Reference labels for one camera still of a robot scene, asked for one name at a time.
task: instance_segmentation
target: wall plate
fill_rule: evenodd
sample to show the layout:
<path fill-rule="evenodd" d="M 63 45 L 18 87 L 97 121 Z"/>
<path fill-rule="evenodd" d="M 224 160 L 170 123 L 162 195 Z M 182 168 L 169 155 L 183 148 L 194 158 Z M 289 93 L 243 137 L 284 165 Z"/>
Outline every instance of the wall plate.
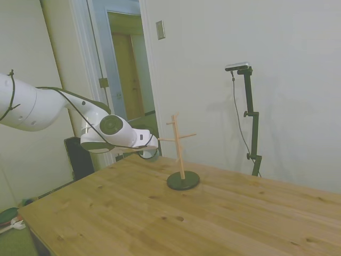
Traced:
<path fill-rule="evenodd" d="M 158 33 L 158 39 L 159 40 L 166 38 L 163 20 L 156 22 L 156 31 Z"/>

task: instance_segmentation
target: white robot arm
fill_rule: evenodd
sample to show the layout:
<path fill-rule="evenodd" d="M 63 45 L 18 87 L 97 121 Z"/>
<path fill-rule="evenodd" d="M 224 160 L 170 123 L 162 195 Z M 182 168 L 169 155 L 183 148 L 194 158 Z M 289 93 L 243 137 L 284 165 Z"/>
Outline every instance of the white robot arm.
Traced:
<path fill-rule="evenodd" d="M 50 126 L 63 108 L 83 117 L 80 144 L 93 153 L 156 151 L 158 140 L 148 130 L 133 129 L 127 121 L 111 115 L 110 108 L 72 92 L 54 87 L 35 88 L 0 74 L 0 124 L 23 131 Z"/>

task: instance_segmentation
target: black cable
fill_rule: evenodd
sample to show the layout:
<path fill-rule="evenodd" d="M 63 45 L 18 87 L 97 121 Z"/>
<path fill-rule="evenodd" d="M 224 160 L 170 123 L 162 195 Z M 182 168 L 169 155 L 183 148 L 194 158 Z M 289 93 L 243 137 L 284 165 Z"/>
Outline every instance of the black cable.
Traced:
<path fill-rule="evenodd" d="M 20 106 L 20 104 L 16 105 L 15 107 L 12 107 L 13 105 L 13 101 L 14 101 L 14 95 L 15 95 L 15 81 L 14 81 L 14 78 L 13 78 L 13 75 L 14 75 L 14 72 L 13 72 L 13 69 L 11 70 L 11 72 L 8 74 L 8 76 L 11 77 L 12 79 L 12 97 L 11 97 L 11 101 L 10 101 L 10 106 L 9 108 L 6 110 L 6 112 L 4 113 L 4 115 L 0 118 L 0 121 L 2 119 L 4 119 L 6 117 L 6 115 L 12 111 L 14 108 Z"/>
<path fill-rule="evenodd" d="M 153 134 L 151 135 L 151 137 L 150 137 L 150 139 L 148 140 L 148 142 L 144 145 L 144 146 L 138 146 L 138 147 L 136 147 L 136 148 L 134 148 L 134 147 L 127 147 L 127 146 L 119 146 L 119 145 L 114 145 L 114 144 L 111 144 L 111 143 L 109 143 L 103 136 L 102 136 L 102 134 L 99 132 L 99 131 L 97 131 L 96 129 L 95 129 L 95 127 L 85 118 L 85 116 L 79 111 L 79 109 L 71 102 L 71 100 L 68 98 L 68 97 L 66 97 L 62 92 L 60 92 L 59 90 L 57 90 L 57 89 L 54 89 L 54 88 L 48 88 L 48 87 L 45 87 L 44 88 L 45 90 L 53 90 L 53 91 L 55 91 L 55 92 L 57 92 L 57 93 L 59 93 L 60 95 L 62 95 L 70 104 L 71 104 L 71 106 L 75 109 L 75 111 L 77 111 L 79 114 L 80 114 L 80 116 L 84 119 L 84 121 L 102 138 L 102 140 L 104 140 L 106 143 L 108 143 L 108 144 L 110 144 L 110 145 L 113 145 L 114 147 L 119 147 L 119 148 L 130 148 L 130 149 L 142 149 L 142 148 L 145 148 L 145 147 L 147 147 L 147 145 L 148 145 L 148 143 L 151 141 L 151 139 L 153 138 Z"/>
<path fill-rule="evenodd" d="M 142 157 L 142 156 L 140 155 L 139 151 L 136 152 L 136 153 L 138 154 L 138 156 L 139 156 L 140 158 L 142 158 L 142 159 L 144 159 L 144 160 L 148 160 L 148 159 L 152 159 L 153 157 L 155 157 L 156 154 L 157 154 L 157 152 L 158 152 L 158 149 L 156 149 L 154 155 L 152 155 L 151 157 L 148 157 L 148 158 L 147 158 L 147 157 Z"/>
<path fill-rule="evenodd" d="M 237 108 L 237 103 L 236 103 L 236 93 L 235 93 L 235 85 L 234 85 L 234 81 L 236 80 L 234 75 L 233 75 L 233 71 L 231 71 L 231 75 L 232 75 L 232 82 L 233 82 L 233 101 L 234 101 L 234 106 L 236 107 L 236 112 L 237 112 L 237 119 L 238 119 L 238 126 L 239 126 L 239 131 L 240 131 L 240 134 L 241 134 L 241 137 L 244 141 L 244 144 L 247 148 L 247 151 L 249 152 L 249 155 L 251 155 L 251 152 L 250 152 L 250 149 L 249 149 L 249 146 L 247 145 L 246 143 L 246 140 L 244 138 L 244 135 L 243 135 L 243 132 L 241 130 L 241 125 L 240 125 L 240 118 L 239 118 L 239 113 L 238 113 L 238 108 Z"/>

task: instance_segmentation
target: wooden peg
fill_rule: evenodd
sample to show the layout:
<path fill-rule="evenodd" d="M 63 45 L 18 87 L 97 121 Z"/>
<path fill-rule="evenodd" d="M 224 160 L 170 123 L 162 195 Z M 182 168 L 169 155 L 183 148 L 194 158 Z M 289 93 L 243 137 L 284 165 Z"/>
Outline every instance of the wooden peg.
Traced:
<path fill-rule="evenodd" d="M 190 137 L 190 136 L 194 136 L 194 135 L 197 135 L 197 134 L 196 133 L 191 133 L 191 134 L 188 134 L 188 135 L 182 135 L 182 136 L 179 137 L 179 139 Z"/>
<path fill-rule="evenodd" d="M 163 140 L 163 141 L 175 141 L 174 139 L 165 139 L 165 138 L 159 138 L 158 140 Z"/>

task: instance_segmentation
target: floor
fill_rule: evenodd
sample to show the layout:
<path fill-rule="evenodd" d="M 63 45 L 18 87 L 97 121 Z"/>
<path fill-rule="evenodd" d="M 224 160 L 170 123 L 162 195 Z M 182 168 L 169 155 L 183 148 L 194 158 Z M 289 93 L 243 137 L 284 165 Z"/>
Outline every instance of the floor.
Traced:
<path fill-rule="evenodd" d="M 0 235 L 1 256 L 38 256 L 29 230 L 11 229 Z"/>

